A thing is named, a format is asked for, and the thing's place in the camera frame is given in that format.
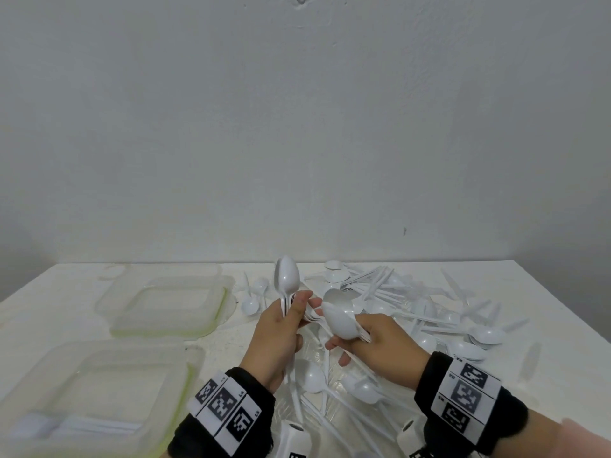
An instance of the person's right hand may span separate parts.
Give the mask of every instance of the person's right hand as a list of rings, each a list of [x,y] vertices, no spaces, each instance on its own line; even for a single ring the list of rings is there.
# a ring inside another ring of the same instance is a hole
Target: person's right hand
[[[371,342],[366,343],[360,339],[347,341],[333,336],[325,347],[329,350],[341,347],[359,357],[376,374],[416,390],[429,354],[391,317],[382,314],[355,316],[360,325],[371,334]],[[342,354],[340,366],[346,366],[349,362],[348,355]]]

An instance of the black wristband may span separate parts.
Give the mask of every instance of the black wristband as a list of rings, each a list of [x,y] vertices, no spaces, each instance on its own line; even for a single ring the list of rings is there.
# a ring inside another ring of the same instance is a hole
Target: black wristband
[[[436,401],[436,396],[439,395],[439,388],[446,379],[450,365],[452,365],[453,362],[454,358],[440,352],[434,352],[424,369],[423,375],[420,378],[420,383],[416,389],[414,400],[421,411],[429,418],[429,422],[427,422],[430,432],[429,436],[441,435],[447,438],[446,444],[433,444],[427,441],[427,445],[431,448],[432,452],[434,452],[433,449],[437,446],[437,448],[439,448],[439,456],[451,455],[448,454],[447,451],[452,449],[460,450],[462,453],[468,451],[469,448],[490,455],[500,438],[510,437],[522,431],[528,421],[528,408],[526,408],[519,399],[512,396],[507,389],[499,387],[500,381],[495,379],[494,382],[499,384],[497,384],[498,393],[495,396],[494,406],[489,413],[488,420],[485,421],[477,444],[473,444],[463,435],[464,430],[460,431],[459,427],[452,427],[447,422],[447,418],[443,420],[437,413],[432,411],[433,402]],[[473,371],[479,371],[480,374],[483,373],[481,370],[472,366],[469,366],[469,368]],[[447,401],[448,405],[456,405],[449,399],[445,399],[444,401]]]
[[[274,415],[276,399],[248,371],[232,368],[226,373],[233,378],[261,409],[251,429],[243,438],[233,457],[264,457],[272,447],[271,421]],[[167,448],[172,458],[227,457],[229,454],[206,430],[200,421],[188,415],[174,433],[174,438]]]

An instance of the wristband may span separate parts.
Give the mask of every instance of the wristband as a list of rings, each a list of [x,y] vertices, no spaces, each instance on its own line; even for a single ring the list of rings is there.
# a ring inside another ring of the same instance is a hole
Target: wristband
[[[187,403],[167,450],[172,458],[263,457],[271,451],[274,396],[248,371],[213,376]]]
[[[490,455],[500,438],[517,434],[528,420],[528,408],[498,378],[440,352],[431,355],[414,400],[429,418],[425,439],[430,447],[427,435],[441,434],[446,441],[439,447]],[[452,446],[444,447],[448,442]]]

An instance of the pink sleeve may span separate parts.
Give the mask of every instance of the pink sleeve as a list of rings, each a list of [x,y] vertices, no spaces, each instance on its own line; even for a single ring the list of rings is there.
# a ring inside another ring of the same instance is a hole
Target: pink sleeve
[[[571,420],[563,420],[549,458],[609,458],[611,442]]]

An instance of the wall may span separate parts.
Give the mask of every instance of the wall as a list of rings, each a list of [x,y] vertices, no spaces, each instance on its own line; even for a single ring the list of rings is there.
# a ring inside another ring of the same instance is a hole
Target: wall
[[[27,264],[513,257],[611,336],[611,0],[0,6]]]

